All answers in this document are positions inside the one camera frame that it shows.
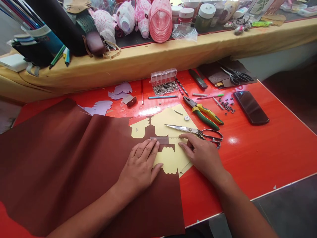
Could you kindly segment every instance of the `pliers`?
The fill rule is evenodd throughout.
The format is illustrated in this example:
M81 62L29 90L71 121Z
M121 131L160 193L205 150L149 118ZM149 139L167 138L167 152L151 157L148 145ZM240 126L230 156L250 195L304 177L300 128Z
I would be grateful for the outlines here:
M211 120L209 120L207 117L205 117L201 112L206 113L211 119L213 119L217 124L223 125L224 122L220 120L212 111L210 111L207 108L204 108L202 104L197 104L193 100L191 100L188 97L183 97L184 101L191 106L193 113L195 113L199 119L204 122L205 124L209 125L212 129L219 131L219 127Z

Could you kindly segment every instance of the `person's left hand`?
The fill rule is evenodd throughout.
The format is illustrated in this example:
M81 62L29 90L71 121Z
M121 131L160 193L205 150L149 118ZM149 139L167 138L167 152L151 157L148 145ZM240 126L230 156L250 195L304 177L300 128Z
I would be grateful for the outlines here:
M153 183L163 166L163 163L159 163L152 169L158 150L159 142L156 138L147 139L131 150L116 183L119 190L131 200Z

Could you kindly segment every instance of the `clear plastic bag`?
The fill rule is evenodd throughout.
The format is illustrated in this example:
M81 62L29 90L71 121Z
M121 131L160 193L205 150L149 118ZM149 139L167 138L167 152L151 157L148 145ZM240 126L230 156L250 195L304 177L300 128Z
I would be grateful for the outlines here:
M174 24L172 37L175 40L186 39L188 41L197 42L198 33L195 28L180 24Z

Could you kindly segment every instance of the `black scissors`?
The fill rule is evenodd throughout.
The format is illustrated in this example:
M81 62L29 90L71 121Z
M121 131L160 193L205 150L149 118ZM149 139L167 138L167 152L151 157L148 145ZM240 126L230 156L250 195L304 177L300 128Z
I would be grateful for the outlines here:
M254 81L250 75L246 73L240 73L239 71L233 70L229 67L221 65L220 68L230 76L230 81L234 85L240 85L241 82L250 82Z

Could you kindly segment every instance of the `smartphone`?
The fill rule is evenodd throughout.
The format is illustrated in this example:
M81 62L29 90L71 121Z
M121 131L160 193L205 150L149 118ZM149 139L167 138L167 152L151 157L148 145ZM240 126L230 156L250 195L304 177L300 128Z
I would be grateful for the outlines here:
M234 92L233 95L252 125L264 125L270 121L249 91Z

